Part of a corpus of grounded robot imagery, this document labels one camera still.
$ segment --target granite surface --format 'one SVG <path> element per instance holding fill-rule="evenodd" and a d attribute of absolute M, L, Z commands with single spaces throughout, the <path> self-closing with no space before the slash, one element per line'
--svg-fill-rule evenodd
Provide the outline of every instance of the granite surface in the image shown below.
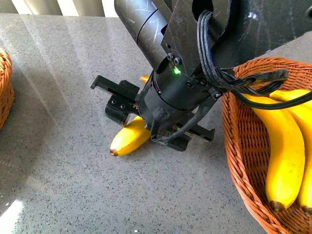
<path fill-rule="evenodd" d="M 312 63 L 311 44 L 308 33 L 269 56 Z M 118 18 L 0 14 L 0 47 L 16 92 L 0 131 L 1 218 L 22 207 L 0 218 L 1 233 L 265 233 L 232 182 L 220 101 L 201 121 L 213 142 L 177 152 L 148 141 L 110 156 L 120 127 L 104 115 L 109 95 L 90 85 L 102 75 L 142 88 L 151 71 Z"/>

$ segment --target wicker basket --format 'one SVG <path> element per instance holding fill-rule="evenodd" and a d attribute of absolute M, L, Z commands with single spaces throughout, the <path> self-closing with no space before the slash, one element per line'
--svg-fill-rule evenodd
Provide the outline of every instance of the wicker basket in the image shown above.
<path fill-rule="evenodd" d="M 7 52 L 0 48 L 0 129 L 6 121 L 14 101 L 14 90 L 10 82 L 12 62 Z"/>
<path fill-rule="evenodd" d="M 258 72 L 287 69 L 289 80 L 281 90 L 312 90 L 312 65 L 285 58 L 260 58 L 235 69 L 241 78 Z M 267 130 L 252 109 L 231 93 L 222 98 L 225 147 L 231 176 L 248 211 L 267 233 L 312 233 L 312 217 L 295 202 L 287 210 L 274 213 L 265 194 L 270 157 Z"/>

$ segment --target scratched black surface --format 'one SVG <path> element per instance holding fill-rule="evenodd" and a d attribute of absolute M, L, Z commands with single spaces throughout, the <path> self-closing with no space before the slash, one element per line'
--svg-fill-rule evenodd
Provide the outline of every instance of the scratched black surface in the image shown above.
<path fill-rule="evenodd" d="M 258 57 L 312 30 L 312 0 L 242 0 L 235 27 L 215 51 L 220 67 Z"/>

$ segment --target banana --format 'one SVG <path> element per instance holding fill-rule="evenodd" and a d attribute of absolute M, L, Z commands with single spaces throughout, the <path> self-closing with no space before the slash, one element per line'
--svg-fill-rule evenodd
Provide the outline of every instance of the banana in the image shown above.
<path fill-rule="evenodd" d="M 288 101 L 302 96 L 309 91 L 279 91 L 270 96 L 274 99 Z M 298 106 L 287 108 L 299 126 L 305 146 L 306 163 L 301 187 L 298 194 L 298 202 L 306 215 L 312 215 L 312 102 L 306 102 Z"/>
<path fill-rule="evenodd" d="M 305 95 L 309 92 L 310 92 L 309 90 L 305 90 L 305 89 L 295 89 L 291 91 L 276 90 L 270 93 L 270 98 L 279 100 L 279 101 L 289 101 L 291 99 L 295 99 L 302 95 Z M 308 101 L 304 104 L 309 104 L 310 105 L 309 108 L 312 108 L 312 101 Z"/>
<path fill-rule="evenodd" d="M 148 81 L 149 78 L 150 78 L 149 75 L 142 75 L 140 77 L 140 81 L 143 82 L 144 84 L 146 84 L 146 82 Z"/>
<path fill-rule="evenodd" d="M 264 104 L 277 103 L 268 97 L 245 97 Z M 253 108 L 253 111 L 265 124 L 270 137 L 266 195 L 271 209 L 277 213 L 290 207 L 298 196 L 305 166 L 304 141 L 298 125 L 287 110 Z"/>
<path fill-rule="evenodd" d="M 151 132 L 144 128 L 144 120 L 137 116 L 113 139 L 110 153 L 122 156 L 131 153 L 151 138 Z"/>

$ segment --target bolt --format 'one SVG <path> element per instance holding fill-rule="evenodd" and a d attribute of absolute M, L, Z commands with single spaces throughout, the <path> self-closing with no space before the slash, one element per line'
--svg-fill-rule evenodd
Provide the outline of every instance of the bolt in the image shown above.
<path fill-rule="evenodd" d="M 167 55 L 167 59 L 168 59 L 169 61 L 172 61 L 172 60 L 174 59 L 174 55 L 173 55 L 172 53 L 169 53 L 169 54 Z"/>
<path fill-rule="evenodd" d="M 216 93 L 216 94 L 214 95 L 215 98 L 218 98 L 218 97 L 220 97 L 220 96 L 221 96 L 221 93 Z"/>
<path fill-rule="evenodd" d="M 205 78 L 200 79 L 200 84 L 201 85 L 206 85 L 207 84 L 206 79 Z"/>
<path fill-rule="evenodd" d="M 312 6 L 310 6 L 306 11 L 306 16 L 312 19 Z"/>
<path fill-rule="evenodd" d="M 175 65 L 179 65 L 180 64 L 181 59 L 180 58 L 175 58 L 174 59 L 174 64 Z"/>

